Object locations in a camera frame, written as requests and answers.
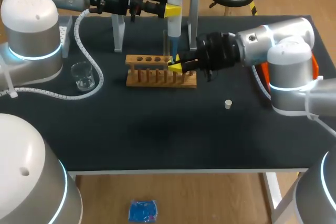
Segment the small white cylinder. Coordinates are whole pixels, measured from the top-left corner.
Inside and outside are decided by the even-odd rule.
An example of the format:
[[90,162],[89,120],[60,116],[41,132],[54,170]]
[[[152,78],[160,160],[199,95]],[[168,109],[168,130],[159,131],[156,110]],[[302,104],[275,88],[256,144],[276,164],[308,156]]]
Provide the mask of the small white cylinder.
[[232,106],[232,101],[231,100],[226,100],[225,101],[225,108],[229,110]]

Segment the small glass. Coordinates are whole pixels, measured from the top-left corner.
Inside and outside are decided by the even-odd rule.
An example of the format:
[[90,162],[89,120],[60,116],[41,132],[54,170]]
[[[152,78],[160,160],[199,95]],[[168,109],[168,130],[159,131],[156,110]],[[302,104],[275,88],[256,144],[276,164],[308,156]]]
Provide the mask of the small glass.
[[91,63],[84,61],[74,64],[71,67],[71,75],[80,91],[87,92],[95,88],[96,83],[92,74]]

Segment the orange part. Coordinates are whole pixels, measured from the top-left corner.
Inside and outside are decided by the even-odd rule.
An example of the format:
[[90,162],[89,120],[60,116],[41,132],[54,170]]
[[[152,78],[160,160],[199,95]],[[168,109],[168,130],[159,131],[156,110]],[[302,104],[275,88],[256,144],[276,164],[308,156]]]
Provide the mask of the orange part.
[[[317,77],[320,74],[320,68],[319,68],[319,65],[318,65],[314,55],[312,55],[312,67],[313,67],[313,80],[315,80],[315,79],[317,79]],[[270,91],[268,63],[267,62],[262,63],[261,64],[261,69],[262,69],[262,73],[263,73],[264,78],[265,78],[265,82],[267,83],[268,91]]]

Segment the wooden floor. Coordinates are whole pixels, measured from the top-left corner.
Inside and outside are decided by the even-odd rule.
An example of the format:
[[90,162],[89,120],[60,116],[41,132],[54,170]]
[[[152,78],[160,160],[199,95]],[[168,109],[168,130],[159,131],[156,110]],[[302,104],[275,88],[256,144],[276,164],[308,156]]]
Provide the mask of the wooden floor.
[[[201,16],[220,16],[222,6],[209,9],[200,0]],[[188,12],[184,1],[184,15]],[[336,62],[336,0],[256,0],[259,15],[311,15],[326,48]],[[233,16],[251,15],[250,8],[234,8]],[[279,173],[284,195],[296,173]],[[132,199],[156,199],[158,223],[264,224],[270,223],[268,203],[258,174],[83,176],[83,224],[127,223]],[[288,223],[297,223],[295,217]]]

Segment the white table frame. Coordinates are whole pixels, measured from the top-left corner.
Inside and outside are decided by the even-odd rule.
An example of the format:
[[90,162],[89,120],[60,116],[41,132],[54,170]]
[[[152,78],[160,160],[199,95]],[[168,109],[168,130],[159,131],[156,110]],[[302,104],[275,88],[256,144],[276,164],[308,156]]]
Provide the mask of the white table frame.
[[281,196],[277,172],[305,172],[307,169],[179,169],[179,170],[97,170],[88,172],[69,172],[73,179],[77,175],[122,175],[122,174],[195,174],[195,173],[263,173],[266,193],[271,210],[272,224],[285,224],[295,213],[300,224],[303,224],[296,207],[295,191],[299,178],[288,190],[284,198]]

